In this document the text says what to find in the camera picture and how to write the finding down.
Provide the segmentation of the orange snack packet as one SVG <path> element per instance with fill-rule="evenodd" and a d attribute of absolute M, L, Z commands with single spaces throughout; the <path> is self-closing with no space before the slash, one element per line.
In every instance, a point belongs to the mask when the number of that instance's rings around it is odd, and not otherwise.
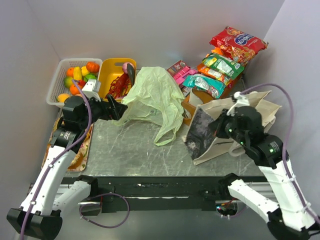
<path fill-rule="evenodd" d="M 220 73 L 216 70 L 213 70 L 213 69 L 205 66 L 203 63 L 201 63 L 197 66 L 197 71 L 200 74 L 203 74 L 207 77 L 210 77 L 212 79 L 215 79 L 217 81 L 224 83 L 226 86 L 228 86 L 232 82 L 232 79 L 230 77 L 228 77 L 227 75 Z"/>

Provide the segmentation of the light green plastic bag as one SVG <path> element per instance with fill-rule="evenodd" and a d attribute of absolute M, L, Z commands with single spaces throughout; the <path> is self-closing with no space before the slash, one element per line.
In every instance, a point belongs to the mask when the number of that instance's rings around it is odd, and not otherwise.
<path fill-rule="evenodd" d="M 133 87 L 121 100 L 127 106 L 120 120 L 122 126 L 133 120 L 146 121 L 160 126 L 153 143 L 164 146 L 176 139 L 184 117 L 182 101 L 185 99 L 179 85 L 169 72 L 160 66 L 140 69 Z"/>

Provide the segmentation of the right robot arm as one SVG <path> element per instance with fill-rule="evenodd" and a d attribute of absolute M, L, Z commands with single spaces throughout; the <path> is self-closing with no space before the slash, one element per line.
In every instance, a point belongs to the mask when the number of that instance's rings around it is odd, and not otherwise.
<path fill-rule="evenodd" d="M 267 224 L 277 240 L 308 240 L 320 232 L 320 218 L 296 181 L 282 140 L 264 132 L 261 114 L 251 106 L 223 109 L 210 129 L 220 139 L 240 144 L 269 183 L 275 201 L 230 173 L 219 180 L 219 193 L 242 201 Z"/>

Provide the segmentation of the wooden snack tray box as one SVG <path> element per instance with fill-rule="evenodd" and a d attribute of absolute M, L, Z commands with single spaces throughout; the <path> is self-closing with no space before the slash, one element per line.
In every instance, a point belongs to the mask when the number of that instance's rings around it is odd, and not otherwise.
<path fill-rule="evenodd" d="M 238 91 L 238 88 L 242 90 L 244 88 L 243 76 L 244 75 L 241 74 L 231 83 L 231 87 L 226 87 L 220 98 L 225 99 L 230 97 L 234 92 Z M 196 107 L 198 105 L 209 103 L 213 100 L 214 98 L 209 93 L 192 89 L 181 103 L 181 106 L 184 109 L 183 123 L 189 126 L 196 111 Z"/>

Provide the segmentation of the large red snack bag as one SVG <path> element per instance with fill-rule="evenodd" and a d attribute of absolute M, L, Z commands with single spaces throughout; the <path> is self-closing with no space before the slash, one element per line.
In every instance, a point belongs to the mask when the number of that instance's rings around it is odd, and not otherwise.
<path fill-rule="evenodd" d="M 244 66 L 268 47 L 262 39 L 230 26 L 212 37 L 209 43 L 219 48 L 225 57 Z"/>

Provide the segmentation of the green snack packet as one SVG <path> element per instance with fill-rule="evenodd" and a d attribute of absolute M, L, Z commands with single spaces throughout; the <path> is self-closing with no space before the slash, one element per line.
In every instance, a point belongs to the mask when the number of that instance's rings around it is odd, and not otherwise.
<path fill-rule="evenodd" d="M 206 67 L 224 74 L 232 80 L 237 78 L 245 69 L 240 63 L 215 52 L 206 56 L 202 60 L 202 63 Z"/>

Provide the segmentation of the beige canvas tote bag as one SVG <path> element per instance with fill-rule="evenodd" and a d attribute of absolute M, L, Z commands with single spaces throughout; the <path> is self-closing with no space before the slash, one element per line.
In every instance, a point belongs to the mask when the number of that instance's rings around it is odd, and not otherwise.
<path fill-rule="evenodd" d="M 268 131 L 280 105 L 265 100 L 269 93 L 251 92 L 198 105 L 183 141 L 195 166 L 225 153 L 246 154 L 258 166 L 275 167 L 282 141 Z"/>

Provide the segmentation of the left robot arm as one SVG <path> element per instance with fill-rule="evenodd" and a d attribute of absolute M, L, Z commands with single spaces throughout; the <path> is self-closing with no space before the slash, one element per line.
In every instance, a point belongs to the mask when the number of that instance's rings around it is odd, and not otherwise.
<path fill-rule="evenodd" d="M 99 119 L 118 121 L 127 108 L 112 95 L 108 95 L 106 101 L 86 96 L 71 96 L 65 100 L 62 116 L 49 143 L 47 159 L 35 184 L 20 207 L 11 208 L 6 216 L 21 237 L 55 239 L 67 212 L 82 200 L 96 197 L 98 180 L 87 175 L 79 176 L 60 197 L 56 194 L 91 125 Z"/>

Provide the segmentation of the teal snack packet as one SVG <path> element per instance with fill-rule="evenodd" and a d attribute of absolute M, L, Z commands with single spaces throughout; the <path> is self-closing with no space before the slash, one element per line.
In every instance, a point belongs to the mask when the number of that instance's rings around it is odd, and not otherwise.
<path fill-rule="evenodd" d="M 188 75 L 182 84 L 185 87 L 206 92 L 214 99 L 220 98 L 226 87 L 223 82 L 201 74 Z"/>

